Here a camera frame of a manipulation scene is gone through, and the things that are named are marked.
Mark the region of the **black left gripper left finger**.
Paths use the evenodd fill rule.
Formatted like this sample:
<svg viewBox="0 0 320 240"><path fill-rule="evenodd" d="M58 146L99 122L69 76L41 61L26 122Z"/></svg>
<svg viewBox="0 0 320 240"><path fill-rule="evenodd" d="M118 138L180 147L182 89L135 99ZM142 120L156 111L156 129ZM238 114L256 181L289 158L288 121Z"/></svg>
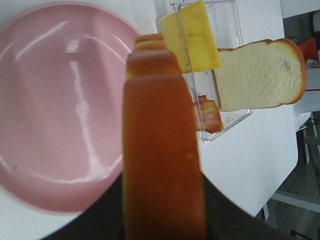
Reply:
<svg viewBox="0 0 320 240"><path fill-rule="evenodd" d="M52 240L124 240L122 175L82 214L51 234Z"/></svg>

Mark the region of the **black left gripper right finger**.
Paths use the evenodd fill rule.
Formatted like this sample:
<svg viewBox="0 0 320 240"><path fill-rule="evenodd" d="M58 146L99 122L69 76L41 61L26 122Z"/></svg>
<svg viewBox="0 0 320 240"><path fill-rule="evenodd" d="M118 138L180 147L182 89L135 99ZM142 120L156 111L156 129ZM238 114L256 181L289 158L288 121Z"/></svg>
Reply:
<svg viewBox="0 0 320 240"><path fill-rule="evenodd" d="M203 176L208 240L285 240L287 235L255 219Z"/></svg>

